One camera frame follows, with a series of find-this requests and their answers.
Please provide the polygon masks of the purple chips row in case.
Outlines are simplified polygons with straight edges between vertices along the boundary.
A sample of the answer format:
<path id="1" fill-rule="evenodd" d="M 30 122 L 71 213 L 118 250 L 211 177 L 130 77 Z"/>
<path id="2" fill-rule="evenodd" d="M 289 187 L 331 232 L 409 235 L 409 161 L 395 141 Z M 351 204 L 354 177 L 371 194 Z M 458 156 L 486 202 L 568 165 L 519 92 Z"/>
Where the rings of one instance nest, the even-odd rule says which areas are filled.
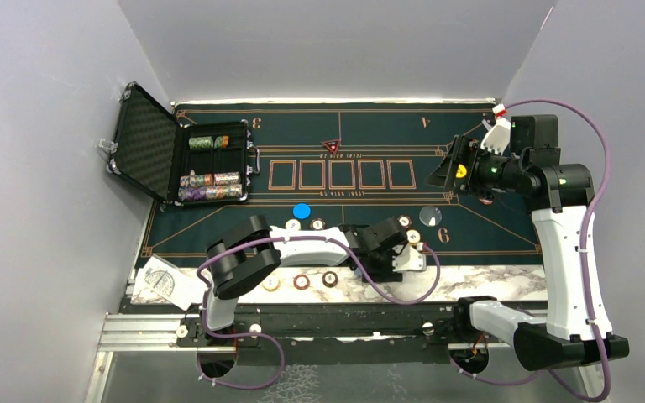
<path id="1" fill-rule="evenodd" d="M 187 187 L 178 191 L 181 202 L 207 202 L 227 199 L 238 199 L 243 195 L 241 184 L 225 186 Z"/>

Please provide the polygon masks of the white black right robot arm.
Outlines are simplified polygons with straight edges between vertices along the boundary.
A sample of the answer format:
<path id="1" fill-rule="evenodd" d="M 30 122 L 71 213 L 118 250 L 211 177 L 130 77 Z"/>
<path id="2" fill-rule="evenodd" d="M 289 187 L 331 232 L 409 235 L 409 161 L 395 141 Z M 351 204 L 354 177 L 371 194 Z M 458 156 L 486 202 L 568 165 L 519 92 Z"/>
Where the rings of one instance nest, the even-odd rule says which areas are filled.
<path id="1" fill-rule="evenodd" d="M 555 137 L 525 139 L 502 156 L 457 135 L 428 183 L 460 195 L 490 200 L 494 192 L 524 198 L 543 256 L 547 316 L 532 317 L 490 296 L 462 297 L 451 319 L 464 342 L 485 332 L 511 345 L 529 371 L 561 369 L 623 359 L 626 338 L 614 334 L 601 305 L 590 241 L 595 197 L 582 164 L 561 164 Z"/>

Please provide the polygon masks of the black poker chip case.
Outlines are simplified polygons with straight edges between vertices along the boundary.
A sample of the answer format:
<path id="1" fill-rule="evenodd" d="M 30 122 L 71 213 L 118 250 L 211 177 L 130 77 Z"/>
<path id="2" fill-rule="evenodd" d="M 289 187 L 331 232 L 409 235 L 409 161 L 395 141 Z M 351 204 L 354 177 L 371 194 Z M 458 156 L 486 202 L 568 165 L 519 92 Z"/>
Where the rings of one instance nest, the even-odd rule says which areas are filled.
<path id="1" fill-rule="evenodd" d="M 245 203 L 251 178 L 260 172 L 260 151 L 249 123 L 242 119 L 222 123 L 180 123 L 140 84 L 130 82 L 119 98 L 120 109 L 114 135 L 101 139 L 106 170 L 142 191 L 161 206 L 202 207 Z M 227 135 L 225 149 L 191 151 L 188 139 Z M 179 180 L 196 174 L 238 172 L 243 195 L 238 199 L 183 202 Z"/>

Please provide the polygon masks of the yellow poker chip stack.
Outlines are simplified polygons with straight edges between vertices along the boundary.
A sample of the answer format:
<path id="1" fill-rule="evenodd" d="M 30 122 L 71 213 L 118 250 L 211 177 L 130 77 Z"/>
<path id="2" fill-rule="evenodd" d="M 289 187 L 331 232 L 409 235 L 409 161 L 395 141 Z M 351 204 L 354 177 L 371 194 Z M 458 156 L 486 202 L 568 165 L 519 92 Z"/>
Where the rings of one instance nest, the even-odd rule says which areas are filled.
<path id="1" fill-rule="evenodd" d="M 280 288 L 281 283 L 276 276 L 271 275 L 262 282 L 261 286 L 268 292 L 274 292 Z"/>

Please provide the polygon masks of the brown poker chip stack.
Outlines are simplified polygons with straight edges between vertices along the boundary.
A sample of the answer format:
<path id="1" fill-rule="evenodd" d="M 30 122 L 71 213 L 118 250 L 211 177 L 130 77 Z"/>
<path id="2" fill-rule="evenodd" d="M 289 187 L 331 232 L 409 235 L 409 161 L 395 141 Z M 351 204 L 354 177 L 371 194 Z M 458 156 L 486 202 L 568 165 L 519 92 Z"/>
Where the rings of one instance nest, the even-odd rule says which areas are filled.
<path id="1" fill-rule="evenodd" d="M 337 274 L 335 272 L 333 272 L 333 271 L 326 271 L 322 275 L 322 283 L 327 288 L 335 287 L 337 285 L 337 283 L 338 283 Z"/>

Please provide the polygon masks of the red poker chip stack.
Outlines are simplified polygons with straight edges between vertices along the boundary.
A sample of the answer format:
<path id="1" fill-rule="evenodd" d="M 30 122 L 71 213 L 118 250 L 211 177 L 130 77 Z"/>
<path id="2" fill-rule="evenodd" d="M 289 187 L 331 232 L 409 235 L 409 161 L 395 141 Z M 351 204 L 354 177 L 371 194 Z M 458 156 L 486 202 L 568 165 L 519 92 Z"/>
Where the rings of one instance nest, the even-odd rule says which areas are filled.
<path id="1" fill-rule="evenodd" d="M 297 290 L 305 290 L 310 286 L 310 279 L 303 274 L 297 275 L 293 279 L 293 285 Z"/>

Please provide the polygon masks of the green chips in case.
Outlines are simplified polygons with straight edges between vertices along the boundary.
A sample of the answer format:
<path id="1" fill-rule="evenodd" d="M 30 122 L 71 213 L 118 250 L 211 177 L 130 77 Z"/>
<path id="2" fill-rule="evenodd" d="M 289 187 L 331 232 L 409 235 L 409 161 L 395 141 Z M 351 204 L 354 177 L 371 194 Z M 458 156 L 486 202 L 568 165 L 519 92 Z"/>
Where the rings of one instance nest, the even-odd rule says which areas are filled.
<path id="1" fill-rule="evenodd" d="M 212 149 L 225 149 L 230 143 L 227 135 L 200 136 L 188 139 L 188 146 L 191 151 L 205 151 Z"/>

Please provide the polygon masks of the black mounting rail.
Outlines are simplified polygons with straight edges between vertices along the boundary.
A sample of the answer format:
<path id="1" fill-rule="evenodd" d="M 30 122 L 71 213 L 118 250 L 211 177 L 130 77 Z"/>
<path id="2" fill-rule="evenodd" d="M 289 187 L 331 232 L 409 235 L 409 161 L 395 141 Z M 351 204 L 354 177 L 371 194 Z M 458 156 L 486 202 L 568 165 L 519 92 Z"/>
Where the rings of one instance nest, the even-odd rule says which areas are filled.
<path id="1" fill-rule="evenodd" d="M 448 352 L 495 348 L 494 338 L 461 335 L 449 303 L 243 304 L 231 333 L 213 338 L 196 309 L 126 301 L 108 314 L 98 347 L 116 353 L 195 353 L 207 362 L 240 365 L 287 364 L 446 364 Z"/>

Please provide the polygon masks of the green poker table mat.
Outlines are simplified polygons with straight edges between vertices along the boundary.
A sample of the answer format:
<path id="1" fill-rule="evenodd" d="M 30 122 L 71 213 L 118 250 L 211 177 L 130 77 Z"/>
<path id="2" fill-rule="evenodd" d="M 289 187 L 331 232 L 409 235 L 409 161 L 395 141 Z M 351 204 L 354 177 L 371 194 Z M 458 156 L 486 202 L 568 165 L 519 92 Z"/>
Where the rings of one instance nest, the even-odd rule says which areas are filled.
<path id="1" fill-rule="evenodd" d="M 490 110 L 489 102 L 181 104 L 175 112 L 180 123 L 246 120 L 260 151 L 260 173 L 243 204 L 153 206 L 136 266 L 153 254 L 196 266 L 209 243 L 233 225 L 264 214 L 281 226 L 301 202 L 312 209 L 304 229 L 315 218 L 332 227 L 404 215 L 443 264 L 539 264 L 541 247 L 519 196 L 484 205 L 426 183 L 455 135 L 482 137 Z M 332 139 L 341 140 L 336 155 L 322 146 Z M 425 206 L 441 210 L 436 227 L 420 223 Z"/>

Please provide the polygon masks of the yellow round button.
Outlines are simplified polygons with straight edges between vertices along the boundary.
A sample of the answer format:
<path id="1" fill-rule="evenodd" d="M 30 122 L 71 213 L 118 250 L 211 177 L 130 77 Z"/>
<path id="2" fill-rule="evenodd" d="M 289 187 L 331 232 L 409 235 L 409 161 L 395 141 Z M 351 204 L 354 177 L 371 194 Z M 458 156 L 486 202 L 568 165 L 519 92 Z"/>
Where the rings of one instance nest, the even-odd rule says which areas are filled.
<path id="1" fill-rule="evenodd" d="M 455 174 L 455 178 L 462 179 L 462 178 L 465 178 L 467 174 L 468 174 L 467 168 L 464 165 L 459 164 Z"/>

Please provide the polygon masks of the blue round button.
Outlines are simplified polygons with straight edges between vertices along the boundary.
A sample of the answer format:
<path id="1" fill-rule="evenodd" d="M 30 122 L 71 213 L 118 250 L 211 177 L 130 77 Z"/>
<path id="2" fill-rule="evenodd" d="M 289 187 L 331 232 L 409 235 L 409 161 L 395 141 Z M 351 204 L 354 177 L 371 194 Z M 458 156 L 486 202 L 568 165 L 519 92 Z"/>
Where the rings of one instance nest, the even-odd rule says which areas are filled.
<path id="1" fill-rule="evenodd" d="M 292 214 L 293 217 L 296 220 L 305 220 L 308 219 L 311 216 L 312 209 L 307 203 L 297 203 L 293 208 L 292 208 Z"/>

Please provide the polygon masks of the white round button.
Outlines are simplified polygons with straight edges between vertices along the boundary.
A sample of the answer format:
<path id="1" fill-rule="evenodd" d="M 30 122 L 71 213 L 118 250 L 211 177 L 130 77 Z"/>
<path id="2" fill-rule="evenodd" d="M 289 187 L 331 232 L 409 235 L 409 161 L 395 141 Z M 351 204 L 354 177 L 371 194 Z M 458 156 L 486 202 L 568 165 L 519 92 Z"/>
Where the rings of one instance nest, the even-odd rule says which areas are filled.
<path id="1" fill-rule="evenodd" d="M 420 223 L 432 228 L 436 227 L 442 221 L 443 214 L 441 210 L 435 206 L 425 206 L 421 208 L 418 218 Z"/>

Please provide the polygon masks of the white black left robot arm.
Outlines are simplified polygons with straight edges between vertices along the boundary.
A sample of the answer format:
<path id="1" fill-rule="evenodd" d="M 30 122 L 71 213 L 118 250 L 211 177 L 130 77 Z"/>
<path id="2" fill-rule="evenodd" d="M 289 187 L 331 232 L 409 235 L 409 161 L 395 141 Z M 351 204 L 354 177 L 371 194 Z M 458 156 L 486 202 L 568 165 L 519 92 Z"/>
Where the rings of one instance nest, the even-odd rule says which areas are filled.
<path id="1" fill-rule="evenodd" d="M 279 267 L 348 266 L 369 283 L 398 281 L 393 259 L 408 244 L 407 230 L 395 218 L 374 225 L 294 230 L 271 226 L 264 215 L 249 217 L 210 244 L 197 269 L 207 285 L 197 330 L 210 344 L 226 341 L 239 297 Z"/>

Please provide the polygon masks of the red triangular dealer button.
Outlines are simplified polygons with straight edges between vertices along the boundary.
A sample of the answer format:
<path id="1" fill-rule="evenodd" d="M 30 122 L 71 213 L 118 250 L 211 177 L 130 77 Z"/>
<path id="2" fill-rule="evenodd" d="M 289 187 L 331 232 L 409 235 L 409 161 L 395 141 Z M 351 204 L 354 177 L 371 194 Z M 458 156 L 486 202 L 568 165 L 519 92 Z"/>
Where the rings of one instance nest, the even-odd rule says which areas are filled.
<path id="1" fill-rule="evenodd" d="M 340 139 L 322 141 L 322 146 L 330 153 L 330 155 L 337 154 L 337 152 L 339 151 L 340 144 L 341 144 Z"/>

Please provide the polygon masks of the mixed chips row in case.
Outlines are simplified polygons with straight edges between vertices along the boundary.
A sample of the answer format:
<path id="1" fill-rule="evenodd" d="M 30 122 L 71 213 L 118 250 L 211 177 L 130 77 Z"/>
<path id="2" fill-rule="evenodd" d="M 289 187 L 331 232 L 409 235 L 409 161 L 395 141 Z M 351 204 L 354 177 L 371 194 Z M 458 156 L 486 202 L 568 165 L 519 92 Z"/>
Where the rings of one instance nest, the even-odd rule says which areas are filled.
<path id="1" fill-rule="evenodd" d="M 188 175 L 182 175 L 179 180 L 181 188 L 201 188 L 209 186 L 228 186 L 241 183 L 238 172 L 213 174 L 196 174 L 193 170 Z"/>

